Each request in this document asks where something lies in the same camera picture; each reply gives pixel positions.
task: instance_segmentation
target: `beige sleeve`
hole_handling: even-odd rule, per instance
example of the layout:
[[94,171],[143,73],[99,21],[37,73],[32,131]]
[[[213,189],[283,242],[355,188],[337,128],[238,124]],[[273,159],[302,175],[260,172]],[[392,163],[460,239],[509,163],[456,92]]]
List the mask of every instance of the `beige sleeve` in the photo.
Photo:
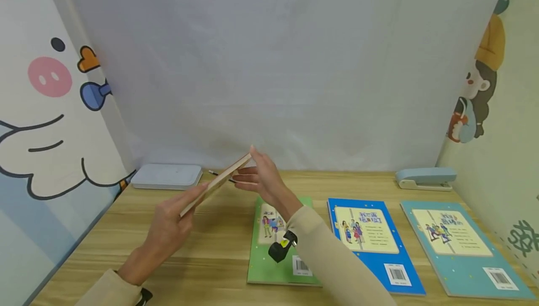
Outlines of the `beige sleeve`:
[[340,305],[386,306],[395,301],[376,276],[337,239],[322,218],[304,206],[290,218],[296,250]]
[[141,289],[108,270],[75,306],[134,306],[140,299]]

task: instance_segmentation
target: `wooden desk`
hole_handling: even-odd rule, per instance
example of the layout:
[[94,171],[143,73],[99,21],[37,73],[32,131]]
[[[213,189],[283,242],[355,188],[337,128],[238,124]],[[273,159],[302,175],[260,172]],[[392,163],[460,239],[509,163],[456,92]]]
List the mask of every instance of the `wooden desk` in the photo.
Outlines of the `wooden desk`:
[[[314,209],[329,225],[326,199],[343,197],[386,202],[404,245],[425,286],[426,297],[395,295],[399,305],[537,305],[536,302],[450,298],[430,266],[419,240],[400,207],[401,200],[461,202],[455,192],[401,190],[388,173],[283,172],[298,195],[311,196]],[[202,181],[208,181],[205,175]],[[121,266],[142,243],[154,206],[174,195],[169,190],[129,186],[33,301],[33,306],[67,306],[75,302],[109,268]],[[195,228],[185,246],[146,282],[157,306],[318,306],[335,305],[323,289],[246,283],[255,194],[227,183],[198,207]],[[480,227],[486,231],[478,220]],[[496,245],[501,252],[504,249]],[[538,289],[513,257],[513,268],[535,295]]]

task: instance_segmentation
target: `green book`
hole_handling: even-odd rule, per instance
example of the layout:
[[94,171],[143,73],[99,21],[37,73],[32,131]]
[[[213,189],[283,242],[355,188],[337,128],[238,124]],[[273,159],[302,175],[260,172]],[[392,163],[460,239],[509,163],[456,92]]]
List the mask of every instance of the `green book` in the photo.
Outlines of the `green book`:
[[[306,206],[313,206],[310,197],[301,197]],[[320,286],[320,282],[301,261],[296,249],[291,247],[288,255],[276,263],[268,254],[274,242],[283,241],[286,224],[275,208],[260,197],[255,203],[255,222],[251,241],[251,258],[247,282],[250,284]]]

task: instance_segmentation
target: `barcode sticker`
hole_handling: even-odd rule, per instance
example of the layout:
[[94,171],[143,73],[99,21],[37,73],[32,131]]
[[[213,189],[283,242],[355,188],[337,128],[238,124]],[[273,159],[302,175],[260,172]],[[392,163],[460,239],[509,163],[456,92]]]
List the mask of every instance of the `barcode sticker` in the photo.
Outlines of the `barcode sticker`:
[[391,285],[411,286],[412,282],[402,264],[384,264]]
[[518,291],[517,285],[501,267],[483,267],[487,276],[499,290]]
[[313,276],[311,270],[309,270],[299,256],[292,256],[292,270],[295,276]]

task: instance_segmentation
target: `blue book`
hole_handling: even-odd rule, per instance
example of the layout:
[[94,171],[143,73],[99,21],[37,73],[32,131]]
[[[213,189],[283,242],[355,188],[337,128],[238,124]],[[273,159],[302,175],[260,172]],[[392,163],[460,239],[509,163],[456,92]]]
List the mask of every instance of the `blue book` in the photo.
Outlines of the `blue book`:
[[535,299],[458,203],[401,202],[447,295]]
[[397,228],[380,201],[328,199],[331,230],[390,293],[425,295]]

